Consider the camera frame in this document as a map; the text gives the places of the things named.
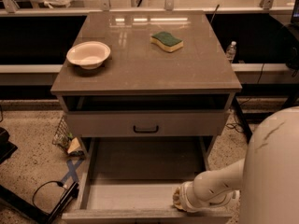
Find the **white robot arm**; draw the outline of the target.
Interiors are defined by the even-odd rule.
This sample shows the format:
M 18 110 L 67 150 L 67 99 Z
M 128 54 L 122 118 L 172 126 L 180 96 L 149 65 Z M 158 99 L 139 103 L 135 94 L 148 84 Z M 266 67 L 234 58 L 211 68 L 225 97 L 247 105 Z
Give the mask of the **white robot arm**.
M 239 224 L 299 224 L 299 107 L 280 110 L 252 134 L 246 157 L 205 171 L 173 195 L 179 210 L 240 201 Z

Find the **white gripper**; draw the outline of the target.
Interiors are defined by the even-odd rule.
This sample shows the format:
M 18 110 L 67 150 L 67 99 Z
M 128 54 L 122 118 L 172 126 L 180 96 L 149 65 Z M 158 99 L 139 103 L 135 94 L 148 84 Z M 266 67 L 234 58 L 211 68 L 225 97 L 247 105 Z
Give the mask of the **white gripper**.
M 196 213 L 205 208 L 230 206 L 236 204 L 239 198 L 239 190 L 227 190 L 204 201 L 195 195 L 191 181 L 183 183 L 173 193 L 173 202 L 178 202 L 174 204 L 177 210 L 189 213 Z

